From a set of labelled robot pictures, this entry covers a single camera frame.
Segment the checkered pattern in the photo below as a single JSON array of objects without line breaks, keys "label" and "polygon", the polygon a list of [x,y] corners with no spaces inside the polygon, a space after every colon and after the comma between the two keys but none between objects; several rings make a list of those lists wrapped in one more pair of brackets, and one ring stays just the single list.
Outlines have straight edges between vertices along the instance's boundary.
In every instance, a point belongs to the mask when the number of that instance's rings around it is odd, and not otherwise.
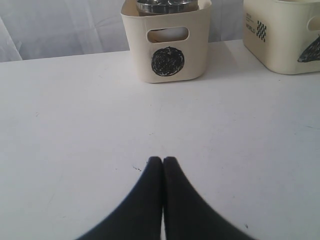
[{"label": "checkered pattern", "polygon": [[267,35],[267,26],[264,25],[262,22],[258,21],[256,36],[262,41],[266,42],[266,35]]}]

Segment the bin handle hole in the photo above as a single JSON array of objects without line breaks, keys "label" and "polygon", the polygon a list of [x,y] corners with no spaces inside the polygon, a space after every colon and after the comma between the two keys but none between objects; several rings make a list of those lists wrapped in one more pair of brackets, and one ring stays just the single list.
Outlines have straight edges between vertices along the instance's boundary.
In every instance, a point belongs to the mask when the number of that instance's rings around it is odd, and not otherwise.
[{"label": "bin handle hole", "polygon": [[314,16],[308,22],[308,29],[310,31],[319,31],[320,30],[320,15]]},{"label": "bin handle hole", "polygon": [[169,43],[183,41],[189,37],[189,30],[184,26],[150,30],[147,39],[150,43]]}]

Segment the metal container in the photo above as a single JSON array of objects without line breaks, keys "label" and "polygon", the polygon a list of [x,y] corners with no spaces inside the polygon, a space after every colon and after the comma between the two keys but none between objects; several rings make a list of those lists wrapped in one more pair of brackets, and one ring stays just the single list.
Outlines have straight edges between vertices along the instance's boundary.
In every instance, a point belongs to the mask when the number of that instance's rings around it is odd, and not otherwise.
[{"label": "metal container", "polygon": [[136,7],[141,16],[164,15],[198,10],[198,0],[137,0]]}]

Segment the black triangle drawing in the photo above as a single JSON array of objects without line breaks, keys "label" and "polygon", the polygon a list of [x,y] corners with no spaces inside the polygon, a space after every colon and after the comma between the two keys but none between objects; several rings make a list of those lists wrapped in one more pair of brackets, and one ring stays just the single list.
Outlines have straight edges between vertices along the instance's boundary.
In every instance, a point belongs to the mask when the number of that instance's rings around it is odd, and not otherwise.
[{"label": "black triangle drawing", "polygon": [[307,47],[298,59],[299,63],[320,61],[320,36]]}]

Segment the black scribbled circle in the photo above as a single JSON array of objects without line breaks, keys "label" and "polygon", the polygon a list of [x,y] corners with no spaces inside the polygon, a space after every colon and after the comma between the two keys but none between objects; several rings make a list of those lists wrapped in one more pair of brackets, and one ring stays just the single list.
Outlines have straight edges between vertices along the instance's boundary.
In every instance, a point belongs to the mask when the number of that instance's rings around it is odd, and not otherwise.
[{"label": "black scribbled circle", "polygon": [[151,62],[152,70],[161,77],[177,74],[184,65],[185,56],[182,51],[170,46],[157,50]]}]

